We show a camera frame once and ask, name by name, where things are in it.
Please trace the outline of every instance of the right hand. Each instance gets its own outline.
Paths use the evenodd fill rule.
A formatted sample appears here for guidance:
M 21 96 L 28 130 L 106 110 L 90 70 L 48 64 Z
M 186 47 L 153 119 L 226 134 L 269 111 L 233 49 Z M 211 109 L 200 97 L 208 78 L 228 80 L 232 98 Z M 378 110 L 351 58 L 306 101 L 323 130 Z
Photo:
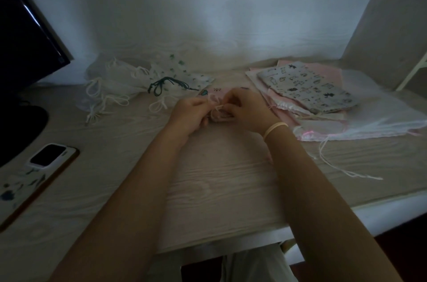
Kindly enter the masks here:
M 243 128 L 263 135 L 280 119 L 267 107 L 259 94 L 242 88 L 233 88 L 222 99 L 223 110 L 231 113 Z

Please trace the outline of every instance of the wooden desk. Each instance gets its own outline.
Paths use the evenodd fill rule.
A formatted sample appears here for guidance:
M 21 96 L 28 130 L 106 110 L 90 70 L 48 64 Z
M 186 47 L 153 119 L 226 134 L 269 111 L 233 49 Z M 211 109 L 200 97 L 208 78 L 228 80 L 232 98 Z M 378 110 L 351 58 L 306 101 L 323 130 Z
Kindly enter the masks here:
M 242 71 L 214 76 L 218 86 L 248 85 Z M 168 112 L 149 113 L 147 107 L 153 97 L 140 94 L 130 106 L 117 106 L 114 114 L 85 126 L 86 113 L 74 106 L 77 90 L 52 87 L 26 93 L 33 104 L 48 110 L 50 121 L 36 141 L 0 169 L 0 175 L 19 169 L 50 142 L 77 147 L 81 155 L 0 235 L 1 281 L 46 280 L 168 119 Z M 405 90 L 399 94 L 413 107 L 427 112 L 424 99 Z M 317 154 L 318 143 L 304 143 L 304 147 Z M 316 161 L 355 209 L 407 199 L 414 193 L 426 195 L 425 136 L 331 141 L 324 153 L 342 168 L 384 178 L 350 178 Z M 215 246 L 254 233 L 290 231 L 266 155 L 261 137 L 234 124 L 212 124 L 195 133 L 182 150 L 170 187 L 159 252 L 209 242 Z M 417 201 L 417 211 L 411 217 L 425 211 L 427 199 L 423 198 Z M 407 216 L 398 219 L 408 220 Z

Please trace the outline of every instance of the wristband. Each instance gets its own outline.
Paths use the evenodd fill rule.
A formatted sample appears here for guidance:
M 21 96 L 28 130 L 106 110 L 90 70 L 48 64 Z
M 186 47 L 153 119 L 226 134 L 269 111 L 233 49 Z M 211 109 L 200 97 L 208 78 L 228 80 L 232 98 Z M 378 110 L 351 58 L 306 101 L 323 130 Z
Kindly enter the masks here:
M 264 136 L 263 136 L 263 140 L 265 141 L 265 139 L 267 138 L 268 134 L 269 134 L 269 133 L 271 133 L 274 129 L 276 129 L 276 128 L 277 128 L 277 127 L 279 127 L 279 126 L 286 126 L 286 127 L 289 127 L 289 126 L 287 125 L 287 123 L 284 123 L 284 122 L 278 122 L 278 123 L 275 123 L 274 125 L 272 125 L 270 128 L 268 128 L 268 129 L 266 130 L 266 132 L 264 133 Z

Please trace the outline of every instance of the phone case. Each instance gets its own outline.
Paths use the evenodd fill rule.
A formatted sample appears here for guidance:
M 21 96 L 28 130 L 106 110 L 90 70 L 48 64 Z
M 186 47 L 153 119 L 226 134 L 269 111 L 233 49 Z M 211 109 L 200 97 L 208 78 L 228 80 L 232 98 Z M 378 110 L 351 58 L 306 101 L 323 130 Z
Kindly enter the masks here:
M 4 231 L 80 154 L 76 148 L 64 147 L 66 149 L 61 155 L 48 166 L 40 168 L 28 160 L 18 173 L 12 174 L 6 182 L 2 182 L 0 232 Z

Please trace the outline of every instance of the stack of fabric bags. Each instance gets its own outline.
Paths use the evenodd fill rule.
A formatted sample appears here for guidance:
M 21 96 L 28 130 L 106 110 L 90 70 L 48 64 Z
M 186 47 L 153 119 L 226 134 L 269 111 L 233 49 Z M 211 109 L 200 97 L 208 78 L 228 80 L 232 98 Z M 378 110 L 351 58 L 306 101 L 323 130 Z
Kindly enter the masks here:
M 391 137 L 427 126 L 425 114 L 356 70 L 279 60 L 246 74 L 301 141 Z

